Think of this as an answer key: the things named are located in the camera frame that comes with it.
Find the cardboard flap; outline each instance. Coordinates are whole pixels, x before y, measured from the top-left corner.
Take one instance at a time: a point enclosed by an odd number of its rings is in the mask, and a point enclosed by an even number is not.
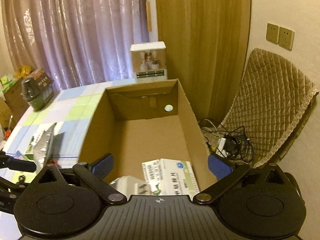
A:
[[[217,178],[208,169],[209,149],[180,82],[178,82],[178,85],[178,116],[186,140],[193,171],[197,177],[200,190],[204,190],[213,183],[216,183]]]
[[[105,91],[90,121],[78,161],[92,163],[110,152],[114,126],[115,116]]]
[[[170,94],[171,90],[176,84],[177,79],[173,79],[163,82],[140,83],[121,87],[107,88],[107,91],[109,95],[121,93],[121,95],[126,97]]]
[[[116,93],[109,95],[109,98],[117,121],[152,119],[178,114],[177,86],[171,89],[171,93],[135,97]],[[173,106],[173,110],[165,111],[167,105]]]

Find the chair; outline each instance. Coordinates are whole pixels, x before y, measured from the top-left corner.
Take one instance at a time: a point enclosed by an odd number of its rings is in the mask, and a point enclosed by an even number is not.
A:
[[[281,147],[289,149],[318,93],[310,79],[289,60],[256,48],[250,53],[238,93],[222,125],[227,130],[245,127],[254,148],[251,166],[256,168],[267,163]]]

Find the hole in cardboard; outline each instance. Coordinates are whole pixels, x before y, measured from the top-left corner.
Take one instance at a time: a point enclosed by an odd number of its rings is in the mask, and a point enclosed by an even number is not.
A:
[[[166,106],[164,107],[164,110],[165,110],[166,112],[171,112],[171,111],[173,110],[173,106],[172,106],[172,105],[166,105]]]

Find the white packaging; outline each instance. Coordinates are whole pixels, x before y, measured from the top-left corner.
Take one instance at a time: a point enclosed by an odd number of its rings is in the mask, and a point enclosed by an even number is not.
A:
[[[163,41],[132,44],[130,53],[136,83],[168,79]]]
[[[153,195],[189,195],[199,193],[190,162],[160,159],[142,163],[145,181]]]

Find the pink curtain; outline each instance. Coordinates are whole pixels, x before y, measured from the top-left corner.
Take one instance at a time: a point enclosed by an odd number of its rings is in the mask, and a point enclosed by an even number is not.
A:
[[[44,68],[58,90],[132,77],[130,46],[149,40],[146,0],[2,0],[14,68]]]

